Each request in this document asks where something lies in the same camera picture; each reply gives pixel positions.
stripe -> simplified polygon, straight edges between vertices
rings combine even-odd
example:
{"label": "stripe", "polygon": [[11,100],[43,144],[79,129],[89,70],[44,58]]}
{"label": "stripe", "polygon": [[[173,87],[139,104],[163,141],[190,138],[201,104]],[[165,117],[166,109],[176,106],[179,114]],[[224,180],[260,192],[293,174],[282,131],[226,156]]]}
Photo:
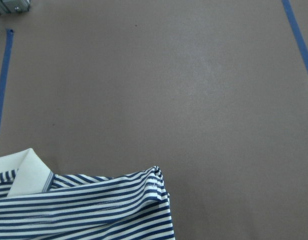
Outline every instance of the stripe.
{"label": "stripe", "polygon": [[13,176],[13,178],[16,177],[16,171],[18,171],[18,169],[17,169],[17,170],[12,170],[12,176]]}
{"label": "stripe", "polygon": [[296,18],[294,16],[293,9],[290,5],[289,0],[282,0],[282,3],[283,3],[286,16],[288,18],[290,27],[292,28],[295,40],[296,40],[297,45],[298,45],[298,49],[299,49],[300,54],[303,58],[303,62],[305,64],[307,74],[308,74],[308,50],[307,50],[305,41],[304,41],[303,36],[302,36],[302,34],[299,30],[299,27],[298,27],[298,24],[297,24],[297,21],[296,21]]}
{"label": "stripe", "polygon": [[83,185],[0,199],[0,240],[174,240],[157,168],[97,183],[71,175]]}
{"label": "stripe", "polygon": [[13,185],[13,181],[15,178],[13,176],[13,171],[15,172],[15,170],[0,172],[0,198],[7,197],[10,188]]}
{"label": "stripe", "polygon": [[48,178],[46,180],[45,186],[42,190],[43,193],[50,189],[50,187],[52,186],[54,177],[55,177],[55,174],[52,171],[50,171]]}
{"label": "stripe", "polygon": [[99,181],[99,182],[102,182],[102,181],[107,181],[109,179],[113,179],[113,177],[107,177],[107,176],[91,176],[91,178]]}
{"label": "stripe", "polygon": [[1,125],[2,114],[3,114],[8,68],[9,68],[9,62],[10,62],[10,56],[12,53],[13,38],[14,38],[14,31],[12,29],[6,29],[6,30],[7,30],[7,40],[6,40],[2,71],[0,74],[0,125]]}
{"label": "stripe", "polygon": [[79,180],[75,179],[75,176],[70,176],[70,175],[65,175],[64,176],[66,179],[68,179],[69,181],[73,182],[74,184],[82,184]]}

polo shirt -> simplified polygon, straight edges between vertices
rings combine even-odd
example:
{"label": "polo shirt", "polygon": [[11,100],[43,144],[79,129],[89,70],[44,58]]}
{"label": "polo shirt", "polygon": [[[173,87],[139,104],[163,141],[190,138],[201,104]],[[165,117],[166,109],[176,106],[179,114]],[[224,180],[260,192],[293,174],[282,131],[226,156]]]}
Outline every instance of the polo shirt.
{"label": "polo shirt", "polygon": [[27,149],[0,157],[0,240],[174,240],[161,170],[54,174]]}

shirt collar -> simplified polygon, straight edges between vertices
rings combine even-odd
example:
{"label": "shirt collar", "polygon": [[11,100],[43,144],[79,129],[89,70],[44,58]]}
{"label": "shirt collar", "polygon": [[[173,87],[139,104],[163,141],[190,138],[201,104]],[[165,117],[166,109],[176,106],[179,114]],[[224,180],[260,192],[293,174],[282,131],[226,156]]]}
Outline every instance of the shirt collar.
{"label": "shirt collar", "polygon": [[32,148],[0,157],[0,173],[13,169],[18,171],[8,197],[46,192],[54,178]]}

